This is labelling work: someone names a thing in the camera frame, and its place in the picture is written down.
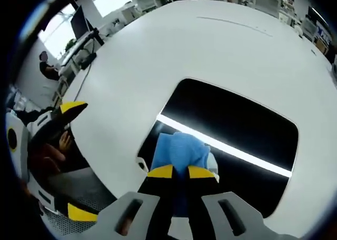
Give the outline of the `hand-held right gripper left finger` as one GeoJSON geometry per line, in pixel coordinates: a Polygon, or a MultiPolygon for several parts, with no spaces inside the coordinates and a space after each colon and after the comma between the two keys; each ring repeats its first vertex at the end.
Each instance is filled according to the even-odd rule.
{"type": "Polygon", "coordinates": [[[151,170],[137,192],[126,193],[99,214],[100,239],[166,239],[173,196],[173,165],[151,170]]]}

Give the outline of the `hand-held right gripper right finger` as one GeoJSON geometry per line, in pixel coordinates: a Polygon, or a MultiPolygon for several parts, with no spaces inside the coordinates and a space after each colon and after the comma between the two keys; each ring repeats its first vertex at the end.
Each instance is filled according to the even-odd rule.
{"type": "Polygon", "coordinates": [[[208,169],[189,166],[187,213],[194,239],[262,239],[260,212],[233,192],[222,192],[208,169]]]}

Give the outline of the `person's left hand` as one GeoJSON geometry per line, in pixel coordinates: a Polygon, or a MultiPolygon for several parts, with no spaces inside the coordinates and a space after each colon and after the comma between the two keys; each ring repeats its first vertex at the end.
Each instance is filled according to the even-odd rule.
{"type": "Polygon", "coordinates": [[[61,173],[59,163],[66,161],[66,153],[72,144],[71,136],[65,131],[54,147],[45,143],[31,151],[28,159],[30,170],[40,176],[51,176],[61,173]]]}

